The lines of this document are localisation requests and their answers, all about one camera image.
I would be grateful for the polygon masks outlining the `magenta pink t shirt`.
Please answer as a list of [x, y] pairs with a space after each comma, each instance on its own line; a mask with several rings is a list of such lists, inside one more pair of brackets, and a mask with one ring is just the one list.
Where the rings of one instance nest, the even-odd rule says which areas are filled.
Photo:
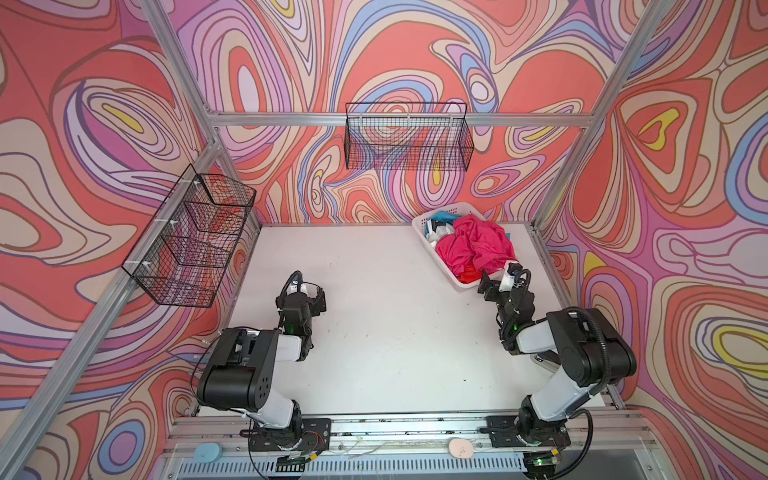
[[453, 226], [455, 234], [443, 237], [435, 250], [459, 283], [478, 281], [483, 271], [492, 275], [517, 259], [512, 242], [496, 223], [470, 214]]

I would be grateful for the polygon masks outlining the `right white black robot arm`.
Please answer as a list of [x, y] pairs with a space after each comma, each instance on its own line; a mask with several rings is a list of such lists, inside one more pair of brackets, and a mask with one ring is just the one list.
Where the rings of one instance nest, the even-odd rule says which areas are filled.
[[531, 271], [508, 265], [499, 280], [483, 273], [478, 293], [496, 305], [499, 341], [511, 355], [554, 355], [557, 369], [512, 416], [489, 416], [480, 431], [495, 448], [570, 444], [566, 422], [607, 386], [636, 373], [629, 345], [597, 309], [567, 307], [534, 318]]

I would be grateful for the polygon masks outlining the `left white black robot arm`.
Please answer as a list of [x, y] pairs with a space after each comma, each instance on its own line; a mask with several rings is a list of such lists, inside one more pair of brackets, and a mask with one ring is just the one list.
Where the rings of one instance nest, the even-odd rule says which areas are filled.
[[245, 417], [240, 435], [253, 450], [306, 450], [318, 432], [303, 425], [299, 403], [280, 394], [276, 365], [307, 359], [314, 347], [313, 319], [327, 311], [323, 288], [294, 271], [275, 298], [278, 325], [273, 329], [231, 327], [222, 331], [205, 361], [195, 396], [200, 406]]

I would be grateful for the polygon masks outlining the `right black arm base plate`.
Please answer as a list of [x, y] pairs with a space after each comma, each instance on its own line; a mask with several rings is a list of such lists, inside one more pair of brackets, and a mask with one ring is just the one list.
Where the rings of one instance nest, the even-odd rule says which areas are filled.
[[547, 422], [518, 415], [488, 416], [478, 432], [486, 434], [493, 448], [558, 448], [571, 445], [564, 421]]

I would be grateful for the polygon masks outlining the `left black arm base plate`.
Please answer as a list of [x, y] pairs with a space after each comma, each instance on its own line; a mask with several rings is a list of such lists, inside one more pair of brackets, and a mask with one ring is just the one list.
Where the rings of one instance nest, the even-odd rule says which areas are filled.
[[331, 431], [330, 418], [310, 418], [286, 429], [267, 429], [251, 424], [239, 435], [248, 441], [249, 450], [253, 452], [320, 453], [329, 446]]

